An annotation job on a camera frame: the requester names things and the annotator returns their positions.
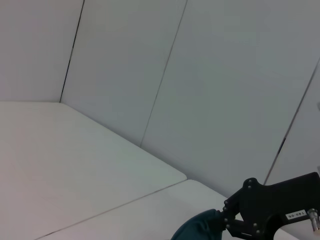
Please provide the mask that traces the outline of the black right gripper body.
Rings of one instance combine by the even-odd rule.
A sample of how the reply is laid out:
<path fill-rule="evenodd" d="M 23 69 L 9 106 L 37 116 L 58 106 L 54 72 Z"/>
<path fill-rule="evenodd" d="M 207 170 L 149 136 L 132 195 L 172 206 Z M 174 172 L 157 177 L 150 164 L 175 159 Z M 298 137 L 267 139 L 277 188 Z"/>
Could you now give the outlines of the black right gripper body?
<path fill-rule="evenodd" d="M 243 183 L 239 210 L 246 223 L 256 223 L 261 238 L 272 240 L 277 230 L 310 220 L 315 234 L 320 232 L 320 176 L 308 173 L 273 185 L 262 185 L 255 178 Z"/>

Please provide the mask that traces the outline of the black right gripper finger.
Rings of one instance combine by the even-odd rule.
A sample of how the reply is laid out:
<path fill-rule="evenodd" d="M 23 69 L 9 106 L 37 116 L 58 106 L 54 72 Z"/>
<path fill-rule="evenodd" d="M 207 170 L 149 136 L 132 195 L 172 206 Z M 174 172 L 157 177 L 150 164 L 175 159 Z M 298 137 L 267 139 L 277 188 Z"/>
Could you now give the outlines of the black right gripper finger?
<path fill-rule="evenodd" d="M 244 188 L 241 187 L 236 193 L 224 201 L 224 206 L 219 216 L 220 221 L 243 220 L 240 213 L 240 197 L 243 191 Z"/>
<path fill-rule="evenodd" d="M 243 220 L 224 218 L 225 228 L 235 238 L 261 238 L 262 232 L 256 223 L 247 223 Z"/>

